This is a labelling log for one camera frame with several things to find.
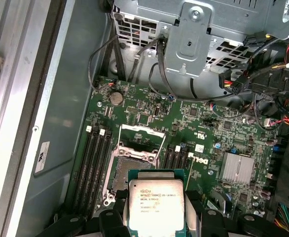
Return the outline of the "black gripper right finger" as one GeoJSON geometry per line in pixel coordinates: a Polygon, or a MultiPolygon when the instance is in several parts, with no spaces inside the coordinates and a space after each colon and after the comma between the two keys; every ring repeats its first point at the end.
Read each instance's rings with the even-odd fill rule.
{"type": "Polygon", "coordinates": [[[197,191],[185,191],[185,220],[193,237],[289,237],[289,232],[254,214],[237,221],[205,209],[197,191]]]}

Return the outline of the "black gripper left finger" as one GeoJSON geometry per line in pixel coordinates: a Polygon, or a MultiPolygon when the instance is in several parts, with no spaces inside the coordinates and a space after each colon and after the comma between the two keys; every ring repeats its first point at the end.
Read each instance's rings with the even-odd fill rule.
{"type": "Polygon", "coordinates": [[[128,228],[123,224],[122,214],[126,203],[127,190],[119,190],[112,209],[100,212],[97,217],[87,220],[82,215],[68,215],[53,224],[54,237],[126,237],[128,228]]]}

